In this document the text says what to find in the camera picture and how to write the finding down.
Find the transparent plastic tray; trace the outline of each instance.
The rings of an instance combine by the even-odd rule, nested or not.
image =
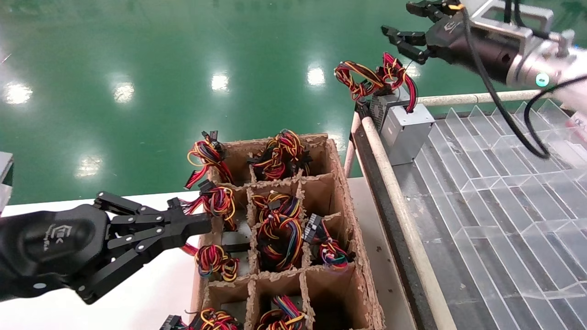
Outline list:
[[[525,105],[514,115],[520,126]],[[475,106],[432,128],[444,169],[427,148],[416,166],[499,329],[525,328],[520,308],[534,329],[587,329],[585,143],[550,100],[531,117],[549,160],[528,152],[497,111]]]

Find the wire bundle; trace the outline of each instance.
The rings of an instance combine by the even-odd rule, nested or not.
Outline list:
[[[299,136],[287,129],[282,130],[249,162],[260,180],[279,180],[297,174],[303,169],[306,175],[312,161]]]
[[[200,163],[192,161],[192,157],[198,157]],[[200,181],[206,172],[215,167],[220,173],[223,182],[234,184],[232,174],[228,166],[224,163],[224,148],[218,141],[213,141],[210,135],[204,134],[204,140],[194,143],[194,147],[187,153],[187,160],[196,167],[202,167],[200,171],[194,170],[187,180],[184,188],[191,189],[193,185]]]
[[[351,74],[352,72],[357,73],[364,80],[357,83]],[[364,97],[379,89],[388,88],[392,92],[405,83],[410,93],[410,103],[406,106],[406,112],[414,111],[418,98],[416,84],[408,76],[406,68],[402,66],[401,62],[388,53],[383,53],[382,70],[375,72],[364,65],[344,61],[334,69],[334,76],[349,88],[350,96],[355,102],[363,102]]]
[[[228,187],[214,187],[202,193],[194,201],[185,201],[180,199],[180,206],[184,214],[192,215],[200,206],[204,206],[204,211],[208,214],[221,216],[224,220],[224,228],[227,231],[237,230],[234,223],[234,213],[236,207],[234,204],[234,191]]]
[[[414,112],[418,98],[418,89],[414,80],[407,75],[406,68],[402,66],[397,58],[394,58],[389,53],[383,53],[383,70],[385,72],[383,80],[391,80],[388,84],[392,91],[396,90],[402,84],[406,84],[407,90],[410,93],[410,103],[406,106],[406,112]]]
[[[274,141],[272,140],[269,142],[266,148],[266,150],[271,148],[271,158],[253,164],[252,166],[253,169],[260,169],[266,180],[279,180],[285,174],[285,163],[282,161],[283,152],[275,143],[272,142]]]
[[[181,249],[195,257],[201,277],[209,278],[212,274],[219,273],[226,282],[237,278],[239,260],[230,257],[220,245],[204,245],[198,249],[186,243]]]
[[[305,315],[300,312],[286,295],[278,295],[273,302],[279,309],[263,314],[257,330],[300,330]]]
[[[326,225],[324,225],[324,220],[321,220],[313,241],[315,244],[320,244],[319,254],[324,264],[336,270],[343,270],[348,266],[349,256],[340,248],[338,241],[330,236]]]
[[[199,330],[238,330],[239,322],[225,311],[206,308],[200,312],[204,322]]]
[[[253,204],[259,210],[260,223],[262,223],[264,219],[267,219],[270,214],[273,214],[274,216],[282,214],[290,218],[298,218],[301,211],[300,200],[292,195],[271,191],[267,197],[264,197],[263,195],[253,195],[251,198]],[[279,208],[271,210],[269,205],[276,202],[280,203]]]
[[[268,215],[261,223],[257,241],[261,265],[266,270],[291,269],[302,256],[302,227],[297,218]]]
[[[357,73],[364,80],[356,82],[351,72]],[[364,65],[349,60],[338,64],[334,69],[334,76],[349,88],[350,97],[355,102],[385,86],[385,81],[377,73]]]

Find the cardboard box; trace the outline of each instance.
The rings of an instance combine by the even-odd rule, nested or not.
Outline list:
[[[202,279],[195,273],[192,298],[193,311],[224,304],[246,304],[245,319],[240,320],[245,330],[255,330],[264,312],[270,309],[270,300],[278,294],[301,297],[301,311],[307,315],[308,330],[348,330],[384,328],[383,312],[377,300],[369,259],[358,226],[349,186],[343,174],[340,158],[332,139],[327,134],[300,136],[310,150],[313,162],[311,176],[277,181],[257,181],[247,158],[261,151],[268,139],[224,143],[226,164],[236,185],[220,182],[215,170],[208,178],[219,186],[235,190],[237,213],[246,214],[251,228],[251,249],[248,251],[250,273],[234,282]],[[269,272],[261,269],[257,251],[257,208],[251,203],[254,194],[268,194],[271,190],[296,196],[302,200],[302,228],[312,213],[324,217],[330,234],[339,240],[342,248],[355,253],[353,262],[343,271],[316,265],[312,247],[304,243],[301,262],[295,269]],[[214,218],[212,232],[204,235],[201,245],[219,244],[222,219]]]

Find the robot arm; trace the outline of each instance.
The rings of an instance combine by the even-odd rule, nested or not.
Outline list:
[[[0,218],[0,301],[70,288],[92,304],[164,250],[211,231],[208,215],[185,215],[177,198],[167,204],[158,211],[103,191],[93,205]]]
[[[573,31],[550,31],[554,16],[550,9],[520,5],[520,16],[540,22],[536,31],[487,18],[490,11],[503,11],[504,1],[461,2],[470,13],[471,36],[491,79],[512,87],[549,88],[587,75],[587,50],[572,47]],[[408,3],[408,12],[428,17],[434,25],[427,32],[405,32],[389,26],[382,26],[382,32],[402,55],[416,63],[440,58],[478,73],[465,39],[459,4],[458,0]],[[554,91],[555,98],[585,113],[586,96],[587,80]]]

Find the black wire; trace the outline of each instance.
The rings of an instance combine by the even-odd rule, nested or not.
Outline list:
[[[581,82],[583,80],[587,80],[587,75],[585,76],[580,76],[578,78],[575,79],[571,79],[571,80],[567,80],[566,82],[560,83],[558,85],[555,85],[551,88],[545,89],[543,91],[541,91],[540,93],[538,93],[536,96],[534,96],[526,105],[526,108],[524,109],[524,123],[526,123],[526,126],[528,126],[528,130],[530,131],[530,135],[532,136],[532,138],[534,140],[536,140],[536,142],[538,143],[538,145],[542,145],[542,141],[540,141],[540,138],[538,137],[538,135],[536,134],[536,131],[534,130],[534,127],[532,126],[532,123],[530,122],[530,109],[532,108],[532,106],[534,105],[534,103],[536,103],[536,101],[538,101],[538,99],[540,99],[540,97],[543,97],[545,94],[547,93],[552,93],[557,89],[572,85],[576,82]]]
[[[516,25],[518,25],[521,28],[526,28],[526,24],[524,24],[524,22],[522,21],[522,16],[520,14],[520,9],[519,9],[519,0],[514,0],[514,19],[515,19],[515,23]],[[548,39],[548,33],[544,32],[544,31],[539,31],[539,30],[535,30],[532,29],[532,34],[542,38],[542,39]]]
[[[512,21],[512,0],[505,0],[504,23]]]
[[[483,62],[481,61],[481,58],[479,57],[479,53],[477,52],[477,48],[475,47],[473,36],[471,35],[471,19],[469,17],[469,13],[467,11],[467,8],[463,8],[462,13],[463,13],[463,23],[465,26],[465,39],[467,40],[467,43],[469,45],[469,51],[471,52],[471,54],[473,56],[473,60],[475,61],[475,65],[477,67],[477,70],[479,71],[479,75],[481,76],[481,79],[483,80],[483,84],[485,85],[487,92],[491,95],[493,102],[495,102],[497,109],[500,111],[501,115],[505,119],[505,122],[508,124],[510,129],[514,132],[514,134],[517,136],[517,138],[520,140],[520,142],[522,142],[522,144],[532,154],[534,154],[542,159],[548,159],[548,157],[550,157],[550,153],[548,152],[548,149],[544,146],[544,144],[542,144],[540,139],[537,139],[537,135],[536,135],[536,132],[534,132],[534,129],[531,126],[528,127],[528,130],[530,130],[530,135],[532,136],[532,138],[534,138],[534,140],[536,141],[538,147],[540,147],[542,152],[538,151],[538,149],[536,149],[530,143],[530,141],[528,141],[528,139],[524,136],[522,131],[519,129],[518,125],[515,123],[511,114],[505,109],[504,105],[501,103],[500,97],[497,95],[497,92],[495,91],[495,87],[493,86],[493,83],[491,82],[491,79],[489,78],[489,74],[487,73],[485,66],[483,66]]]

